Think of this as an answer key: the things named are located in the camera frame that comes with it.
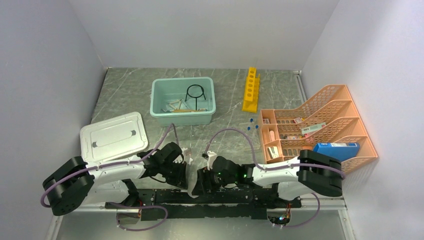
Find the amber rubber tubing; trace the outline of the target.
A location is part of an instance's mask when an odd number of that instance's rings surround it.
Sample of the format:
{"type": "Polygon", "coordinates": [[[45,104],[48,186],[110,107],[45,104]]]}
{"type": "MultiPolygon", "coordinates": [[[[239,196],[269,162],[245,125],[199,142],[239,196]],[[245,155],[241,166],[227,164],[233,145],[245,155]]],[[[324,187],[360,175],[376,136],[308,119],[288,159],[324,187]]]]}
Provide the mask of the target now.
{"type": "Polygon", "coordinates": [[[196,113],[196,112],[207,112],[208,110],[205,108],[201,109],[174,109],[171,110],[171,113],[196,113]]]}

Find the mint green plastic bin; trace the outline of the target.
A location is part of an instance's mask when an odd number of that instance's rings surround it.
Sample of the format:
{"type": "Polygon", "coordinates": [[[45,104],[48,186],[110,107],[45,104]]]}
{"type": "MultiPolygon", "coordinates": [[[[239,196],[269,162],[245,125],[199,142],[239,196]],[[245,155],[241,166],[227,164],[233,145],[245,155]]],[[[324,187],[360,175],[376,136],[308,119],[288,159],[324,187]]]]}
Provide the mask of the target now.
{"type": "Polygon", "coordinates": [[[152,83],[150,115],[163,127],[171,123],[175,126],[208,125],[216,110],[214,82],[210,77],[159,78],[152,83]],[[180,109],[195,110],[194,99],[189,98],[185,102],[186,90],[194,84],[203,86],[206,97],[206,100],[198,99],[198,110],[207,111],[171,113],[168,104],[176,101],[181,102],[180,109]]]}

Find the black wire ring stand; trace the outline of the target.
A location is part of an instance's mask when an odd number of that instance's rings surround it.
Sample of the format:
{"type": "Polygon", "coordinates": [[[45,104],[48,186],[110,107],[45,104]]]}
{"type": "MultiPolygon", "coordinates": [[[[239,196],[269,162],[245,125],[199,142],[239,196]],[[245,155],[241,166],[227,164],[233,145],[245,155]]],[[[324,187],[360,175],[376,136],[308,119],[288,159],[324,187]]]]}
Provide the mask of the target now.
{"type": "Polygon", "coordinates": [[[187,102],[188,99],[194,99],[195,110],[198,110],[198,99],[203,98],[206,100],[205,89],[199,84],[192,84],[188,86],[185,93],[184,101],[187,102]]]}

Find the yellow test tube rack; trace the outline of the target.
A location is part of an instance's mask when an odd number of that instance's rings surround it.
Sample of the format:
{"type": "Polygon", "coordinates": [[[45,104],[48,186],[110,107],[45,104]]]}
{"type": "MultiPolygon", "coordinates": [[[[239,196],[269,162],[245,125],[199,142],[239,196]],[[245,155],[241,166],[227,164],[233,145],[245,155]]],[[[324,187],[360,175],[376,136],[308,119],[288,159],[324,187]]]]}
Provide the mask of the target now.
{"type": "Polygon", "coordinates": [[[256,113],[258,109],[260,74],[255,67],[248,69],[243,94],[242,111],[256,113]]]}

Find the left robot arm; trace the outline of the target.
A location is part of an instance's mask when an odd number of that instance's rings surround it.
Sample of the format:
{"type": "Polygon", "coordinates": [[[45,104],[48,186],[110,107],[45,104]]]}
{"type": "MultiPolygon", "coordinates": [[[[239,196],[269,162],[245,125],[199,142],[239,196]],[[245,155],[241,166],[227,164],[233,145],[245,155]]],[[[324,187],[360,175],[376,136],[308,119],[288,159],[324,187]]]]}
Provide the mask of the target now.
{"type": "Polygon", "coordinates": [[[132,208],[139,202],[134,180],[161,175],[165,183],[186,189],[186,157],[190,155],[190,148],[170,142],[161,149],[103,163],[72,157],[43,181],[45,192],[41,203],[55,216],[95,203],[110,202],[132,208]]]}

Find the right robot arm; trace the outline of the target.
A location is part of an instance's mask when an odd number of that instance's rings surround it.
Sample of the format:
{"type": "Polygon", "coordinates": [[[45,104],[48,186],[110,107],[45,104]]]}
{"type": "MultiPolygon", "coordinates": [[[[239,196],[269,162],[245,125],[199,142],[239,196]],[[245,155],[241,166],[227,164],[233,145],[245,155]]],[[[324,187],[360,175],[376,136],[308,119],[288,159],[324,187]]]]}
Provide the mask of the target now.
{"type": "Polygon", "coordinates": [[[301,150],[299,156],[270,164],[237,164],[213,151],[207,156],[207,165],[197,170],[194,185],[188,187],[192,198],[214,193],[227,185],[239,189],[276,185],[269,197],[275,207],[305,194],[327,197],[343,194],[345,174],[341,162],[312,150],[301,150]]]}

